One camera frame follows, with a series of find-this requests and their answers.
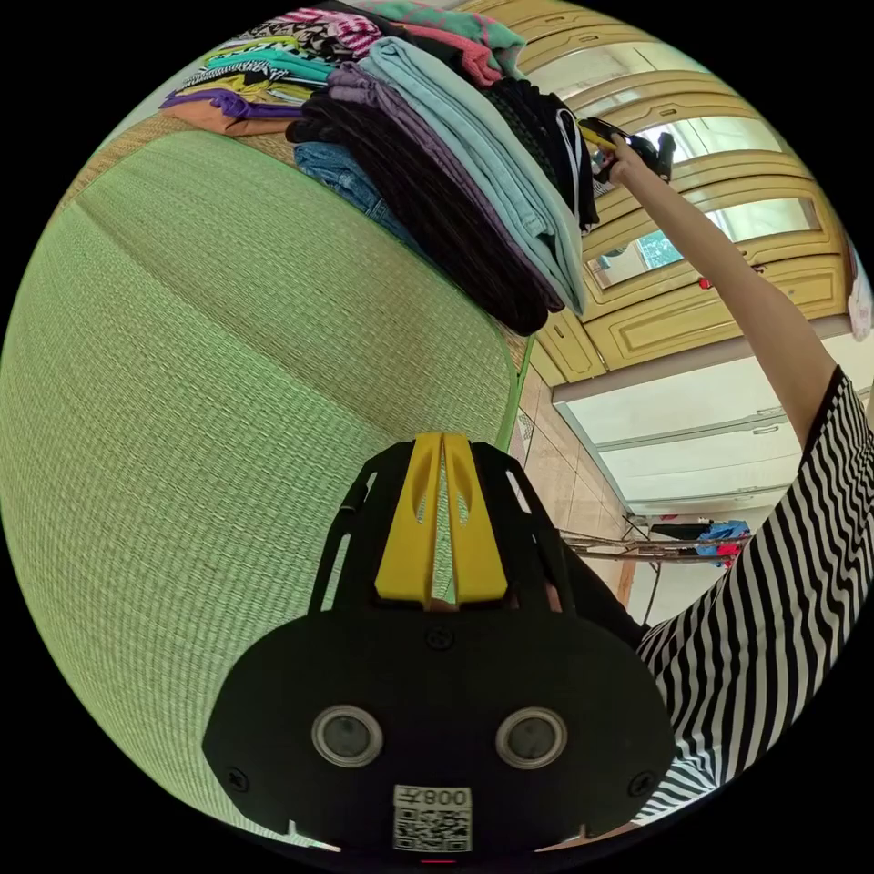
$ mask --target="folded shirt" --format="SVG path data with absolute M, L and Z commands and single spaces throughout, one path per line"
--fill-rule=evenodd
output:
M 314 94 L 289 125 L 294 141 L 339 142 L 440 270 L 483 310 L 528 335 L 546 323 L 527 272 L 482 214 L 421 147 L 378 109 Z
M 394 37 L 374 43 L 360 67 L 396 88 L 422 116 L 556 279 L 564 303 L 582 315 L 586 289 L 577 220 L 497 109 L 436 58 Z
M 541 298 L 549 311 L 558 312 L 564 309 L 557 283 L 528 256 L 525 240 L 513 236 L 511 229 L 501 220 L 491 201 L 476 185 L 461 161 L 394 88 L 365 73 L 360 64 L 348 63 L 340 64 L 330 74 L 328 87 L 330 97 L 334 100 L 361 103 L 381 110 L 406 136 L 420 146 L 445 174 L 447 183 L 453 183 L 458 188 L 459 197 L 466 197 L 479 210 L 482 221 L 494 229 L 498 239 L 507 248 L 509 256 L 518 259 L 520 267 L 526 271 L 524 287 Z

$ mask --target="qr code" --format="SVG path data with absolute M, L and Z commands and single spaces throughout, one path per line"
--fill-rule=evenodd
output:
M 471 849 L 469 809 L 394 809 L 395 849 L 458 853 Z

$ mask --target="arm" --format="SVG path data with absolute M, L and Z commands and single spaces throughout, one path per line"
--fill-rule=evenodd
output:
M 752 270 L 704 213 L 649 170 L 622 138 L 614 142 L 611 182 L 628 188 L 680 254 L 716 286 L 803 447 L 834 360 L 798 307 Z

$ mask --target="tiled floor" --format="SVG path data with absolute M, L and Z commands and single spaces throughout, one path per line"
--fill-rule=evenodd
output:
M 556 527 L 580 534 L 622 537 L 627 525 L 619 499 L 555 410 L 551 398 L 552 390 L 529 367 L 510 454 L 523 466 Z M 629 572 L 634 570 L 625 565 L 631 563 L 586 561 L 625 602 L 632 577 Z

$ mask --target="hand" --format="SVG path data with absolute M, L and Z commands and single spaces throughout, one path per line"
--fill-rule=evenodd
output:
M 643 159 L 618 134 L 610 137 L 616 146 L 613 159 L 607 164 L 610 169 L 610 181 L 614 185 L 623 185 L 629 172 L 646 169 Z

